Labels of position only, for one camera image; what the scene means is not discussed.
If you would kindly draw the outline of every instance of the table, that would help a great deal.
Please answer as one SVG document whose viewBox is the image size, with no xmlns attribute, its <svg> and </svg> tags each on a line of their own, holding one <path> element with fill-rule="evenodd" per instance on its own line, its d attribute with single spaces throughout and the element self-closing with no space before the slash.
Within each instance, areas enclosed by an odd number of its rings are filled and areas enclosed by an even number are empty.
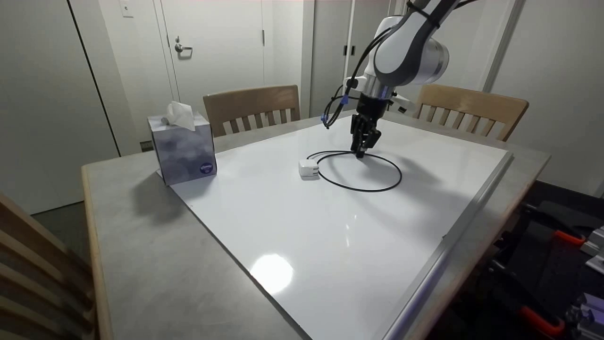
<svg viewBox="0 0 604 340">
<path fill-rule="evenodd" d="M 514 155 L 414 315 L 406 338 L 421 339 L 499 234 L 549 156 L 400 113 L 386 113 L 384 119 Z M 218 137 L 214 142 L 220 152 L 317 124 L 317 118 L 300 120 Z M 200 227 L 155 174 L 157 168 L 153 152 L 82 168 L 101 338 L 308 339 Z"/>
</svg>

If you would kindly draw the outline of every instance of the white tissue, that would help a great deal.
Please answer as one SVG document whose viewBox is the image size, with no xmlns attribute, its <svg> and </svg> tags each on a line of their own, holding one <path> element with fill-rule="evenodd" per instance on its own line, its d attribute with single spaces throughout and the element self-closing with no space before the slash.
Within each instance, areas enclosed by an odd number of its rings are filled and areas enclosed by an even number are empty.
<svg viewBox="0 0 604 340">
<path fill-rule="evenodd" d="M 185 129 L 195 131 L 193 110 L 190 105 L 172 101 L 168 104 L 168 111 L 165 115 L 165 119 L 170 125 L 178 125 Z"/>
</svg>

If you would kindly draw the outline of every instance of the door handle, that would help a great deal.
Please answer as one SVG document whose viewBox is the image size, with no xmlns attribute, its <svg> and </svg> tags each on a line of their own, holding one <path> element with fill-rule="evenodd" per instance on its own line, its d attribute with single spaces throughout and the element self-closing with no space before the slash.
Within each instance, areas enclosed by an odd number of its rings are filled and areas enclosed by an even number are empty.
<svg viewBox="0 0 604 340">
<path fill-rule="evenodd" d="M 193 47 L 186 47 L 186 46 L 182 46 L 181 45 L 181 37 L 177 36 L 176 37 L 176 45 L 174 45 L 174 50 L 178 53 L 184 51 L 184 50 L 193 50 Z"/>
</svg>

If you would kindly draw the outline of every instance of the tissue box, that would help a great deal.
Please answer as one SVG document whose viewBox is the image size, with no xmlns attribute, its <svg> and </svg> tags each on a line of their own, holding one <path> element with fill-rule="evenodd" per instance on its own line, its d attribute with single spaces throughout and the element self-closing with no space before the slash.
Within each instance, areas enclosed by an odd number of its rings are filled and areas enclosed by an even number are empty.
<svg viewBox="0 0 604 340">
<path fill-rule="evenodd" d="M 166 125 L 162 116 L 147 119 L 166 185 L 216 174 L 212 130 L 203 116 L 193 115 L 195 131 Z"/>
</svg>

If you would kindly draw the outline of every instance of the chair backrest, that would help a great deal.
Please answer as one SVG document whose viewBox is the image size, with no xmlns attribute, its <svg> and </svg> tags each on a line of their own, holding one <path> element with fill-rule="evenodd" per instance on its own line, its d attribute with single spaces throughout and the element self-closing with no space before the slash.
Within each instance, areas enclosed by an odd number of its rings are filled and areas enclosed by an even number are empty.
<svg viewBox="0 0 604 340">
<path fill-rule="evenodd" d="M 0 283 L 17 293 L 0 296 L 1 316 L 52 338 L 94 337 L 96 313 L 90 266 L 2 194 L 0 252 L 6 262 L 0 263 Z M 43 316 L 43 310 L 53 317 Z M 71 326 L 60 324 L 59 319 Z M 21 338 L 10 331 L 0 325 L 2 339 Z"/>
<path fill-rule="evenodd" d="M 204 96 L 205 110 L 212 127 L 214 137 L 226 133 L 223 123 L 229 122 L 233 133 L 239 132 L 237 119 L 243 123 L 243 129 L 249 131 L 252 126 L 249 116 L 254 116 L 255 127 L 262 128 L 261 114 L 266 115 L 268 125 L 275 125 L 273 111 L 279 111 L 281 123 L 300 120 L 300 102 L 298 86 L 277 86 L 251 88 Z"/>
<path fill-rule="evenodd" d="M 480 129 L 481 136 L 487 136 L 495 122 L 501 122 L 504 126 L 496 139 L 505 142 L 526 112 L 529 102 L 497 94 L 428 84 L 422 87 L 419 94 L 414 118 L 420 117 L 424 105 L 430 106 L 427 117 L 429 122 L 434 120 L 437 108 L 444 109 L 438 121 L 440 125 L 445 125 L 451 111 L 457 111 L 452 125 L 454 129 L 459 129 L 464 116 L 470 115 L 471 119 L 466 131 L 471 133 L 478 132 L 478 121 L 481 118 L 487 119 L 485 126 Z"/>
</svg>

